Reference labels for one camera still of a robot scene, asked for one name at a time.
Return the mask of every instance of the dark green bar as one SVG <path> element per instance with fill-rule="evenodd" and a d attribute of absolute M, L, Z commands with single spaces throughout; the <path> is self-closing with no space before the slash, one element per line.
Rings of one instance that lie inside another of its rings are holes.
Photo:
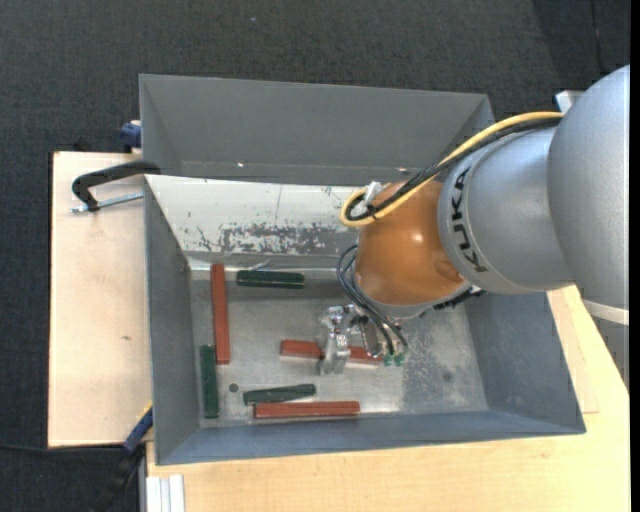
<path fill-rule="evenodd" d="M 240 270 L 236 282 L 238 286 L 257 286 L 263 288 L 304 287 L 304 274 L 299 272 L 272 272 L 270 270 Z"/>
<path fill-rule="evenodd" d="M 287 402 L 296 398 L 315 396 L 316 387 L 313 384 L 299 384 L 283 388 L 256 389 L 243 393 L 245 405 Z"/>
<path fill-rule="evenodd" d="M 213 347 L 208 345 L 200 347 L 200 377 L 202 379 L 204 417 L 217 418 L 220 411 L 216 378 L 216 352 Z"/>

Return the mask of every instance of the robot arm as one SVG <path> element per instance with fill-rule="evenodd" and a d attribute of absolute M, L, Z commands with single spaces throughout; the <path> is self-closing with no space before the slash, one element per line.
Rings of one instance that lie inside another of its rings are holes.
<path fill-rule="evenodd" d="M 592 314 L 628 324 L 629 90 L 627 66 L 564 117 L 507 119 L 372 199 L 356 192 L 347 293 L 388 330 L 470 290 L 575 282 Z"/>

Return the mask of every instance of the black cable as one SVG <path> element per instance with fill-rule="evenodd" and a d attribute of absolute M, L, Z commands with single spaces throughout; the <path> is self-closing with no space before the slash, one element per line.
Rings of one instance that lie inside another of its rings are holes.
<path fill-rule="evenodd" d="M 419 173 L 415 174 L 414 176 L 409 178 L 394 194 L 392 194 L 390 197 L 382 201 L 382 203 L 380 203 L 379 205 L 376 205 L 376 206 L 368 205 L 367 211 L 365 213 L 362 213 L 360 215 L 352 215 L 353 208 L 364 199 L 365 193 L 363 192 L 359 198 L 354 199 L 351 202 L 351 204 L 349 204 L 349 206 L 347 207 L 347 210 L 345 211 L 345 217 L 347 218 L 347 220 L 350 220 L 350 221 L 358 221 L 358 220 L 366 219 L 368 217 L 375 217 L 376 213 L 383 210 L 387 206 L 391 205 L 392 203 L 397 201 L 400 197 L 402 197 L 403 195 L 405 195 L 415 187 L 419 186 L 420 184 L 424 183 L 428 179 L 433 178 L 434 176 L 441 173 L 442 171 L 449 169 L 453 165 L 457 164 L 458 162 L 460 162 L 461 160 L 469 156 L 472 152 L 477 151 L 478 149 L 481 149 L 499 139 L 507 137 L 508 135 L 531 130 L 533 128 L 543 129 L 550 126 L 555 126 L 559 122 L 560 122 L 560 118 L 533 119 L 530 121 L 524 121 L 522 123 L 518 123 L 513 126 L 509 126 L 502 130 L 498 130 L 497 132 L 491 135 L 488 135 L 478 143 L 462 151 L 460 154 L 456 155 L 455 157 L 447 160 L 446 162 L 442 164 L 431 165 L 426 169 L 420 171 Z"/>
<path fill-rule="evenodd" d="M 593 0 L 590 1 L 591 7 L 591 22 L 593 24 L 593 36 L 596 47 L 596 61 L 598 62 L 598 68 L 602 76 L 609 74 L 609 71 L 605 69 L 604 60 L 602 59 L 602 45 L 600 43 L 600 27 L 598 27 L 598 21 L 596 18 L 596 5 Z"/>
<path fill-rule="evenodd" d="M 109 510 L 116 498 L 128 487 L 144 455 L 144 444 L 137 445 L 131 453 L 125 452 L 118 461 L 107 485 L 89 508 L 89 512 L 107 512 Z"/>
<path fill-rule="evenodd" d="M 382 335 L 385 337 L 385 340 L 387 341 L 387 348 L 389 349 L 389 353 L 391 355 L 394 355 L 395 349 L 393 346 L 393 341 L 391 340 L 391 337 L 387 332 L 387 328 L 397 336 L 398 340 L 405 347 L 405 351 L 406 351 L 408 350 L 409 344 L 407 343 L 407 340 L 404 338 L 403 334 L 400 332 L 400 329 L 398 328 L 398 326 L 394 325 L 393 322 L 389 321 L 385 317 L 385 315 L 383 315 L 380 311 L 378 311 L 378 309 L 375 306 L 373 306 L 369 302 L 369 300 L 355 286 L 353 282 L 353 271 L 352 271 L 352 267 L 355 262 L 355 255 L 351 258 L 351 260 L 347 265 L 343 265 L 347 255 L 353 252 L 355 249 L 357 249 L 357 247 L 358 247 L 357 244 L 352 245 L 346 251 L 344 251 L 340 256 L 340 258 L 338 259 L 338 265 L 336 268 L 338 281 L 342 286 L 342 288 L 344 289 L 345 293 L 349 296 L 349 298 L 369 315 L 369 317 L 376 324 L 376 327 L 378 327 L 380 332 L 382 332 Z M 349 271 L 351 271 L 351 281 L 349 281 L 349 279 L 346 276 L 346 273 Z"/>
<path fill-rule="evenodd" d="M 478 290 L 475 292 L 472 292 L 471 290 L 472 289 L 469 288 L 468 290 L 464 291 L 463 293 L 454 297 L 453 299 L 450 299 L 446 302 L 441 302 L 440 304 L 436 304 L 435 306 L 433 306 L 433 309 L 435 309 L 436 311 L 439 311 L 446 308 L 455 308 L 458 304 L 463 303 L 464 301 L 466 301 L 471 297 L 480 297 L 482 295 L 487 294 L 486 290 Z"/>
<path fill-rule="evenodd" d="M 83 446 L 73 448 L 36 448 L 33 446 L 24 446 L 16 444 L 0 444 L 0 450 L 10 450 L 14 452 L 36 453 L 39 455 L 64 455 L 74 453 L 89 453 L 91 451 L 122 451 L 122 447 L 119 445 L 113 446 Z"/>

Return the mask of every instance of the yellow cable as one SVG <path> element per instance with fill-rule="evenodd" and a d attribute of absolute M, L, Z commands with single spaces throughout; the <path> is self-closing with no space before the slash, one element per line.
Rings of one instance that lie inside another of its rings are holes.
<path fill-rule="evenodd" d="M 476 135 L 471 137 L 469 140 L 464 142 L 464 144 L 461 144 L 454 151 L 452 151 L 445 159 L 443 159 L 440 162 L 439 165 L 442 165 L 442 164 L 446 163 L 448 160 L 450 160 L 452 158 L 455 158 L 456 156 L 458 156 L 463 151 L 466 151 L 467 149 L 469 149 L 470 147 L 474 146 L 475 144 L 477 144 L 478 142 L 482 141 L 483 139 L 485 139 L 485 138 L 489 137 L 490 135 L 493 135 L 494 133 L 496 133 L 496 132 L 498 132 L 500 130 L 503 130 L 505 128 L 509 128 L 509 127 L 511 127 L 513 125 L 516 125 L 516 124 L 519 124 L 519 123 L 523 123 L 523 122 L 526 122 L 526 121 L 535 121 L 535 120 L 538 120 L 538 119 L 558 119 L 558 118 L 561 118 L 562 116 L 563 116 L 563 114 L 561 114 L 560 112 L 529 112 L 527 114 L 520 114 L 520 115 L 517 115 L 517 116 L 509 117 L 508 119 L 504 119 L 504 120 L 502 120 L 502 121 L 500 121 L 498 123 L 495 123 L 495 124 L 491 125 L 488 128 L 485 128 L 480 133 L 477 133 Z M 347 209 L 351 206 L 351 204 L 358 197 L 362 196 L 362 194 L 364 194 L 366 192 L 366 190 L 367 190 L 366 187 L 361 188 L 360 190 L 357 190 L 353 194 L 351 194 L 351 196 L 349 196 L 349 198 L 342 205 L 342 208 L 340 209 L 340 222 L 342 222 L 345 226 L 350 227 L 350 228 L 357 228 L 357 227 L 366 226 L 367 224 L 371 224 L 375 220 L 381 219 L 385 215 L 389 215 L 396 208 L 398 208 L 399 206 L 404 204 L 406 201 L 408 201 L 414 194 L 416 194 L 422 187 L 424 187 L 427 183 L 429 183 L 436 176 L 437 176 L 437 173 L 435 175 L 433 175 L 431 178 L 429 178 L 428 180 L 423 181 L 418 186 L 416 186 L 416 187 L 412 188 L 411 190 L 409 190 L 409 192 L 407 192 L 406 194 L 404 194 L 401 197 L 399 197 L 398 199 L 396 199 L 390 205 L 388 205 L 385 208 L 383 208 L 382 210 L 376 212 L 375 219 L 373 218 L 373 216 L 369 216 L 369 217 L 365 217 L 364 219 L 360 219 L 360 220 L 349 220 L 349 219 L 347 219 Z"/>

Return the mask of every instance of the gray metal box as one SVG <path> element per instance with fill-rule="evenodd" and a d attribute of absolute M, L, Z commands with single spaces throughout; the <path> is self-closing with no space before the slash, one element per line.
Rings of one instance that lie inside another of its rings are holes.
<path fill-rule="evenodd" d="M 278 354 L 347 302 L 333 267 L 357 237 L 337 221 L 348 185 L 436 161 L 492 121 L 485 96 L 163 76 L 140 89 L 144 157 L 178 176 L 147 177 L 145 190 L 160 464 L 584 432 L 544 294 L 412 320 L 403 367 L 320 377 Z M 213 262 L 228 268 L 232 363 L 218 367 L 221 416 L 207 420 L 197 347 L 213 343 Z M 264 263 L 304 269 L 307 286 L 235 286 L 235 271 Z M 362 414 L 261 424 L 242 404 L 242 391 L 302 382 L 318 399 L 359 400 Z"/>

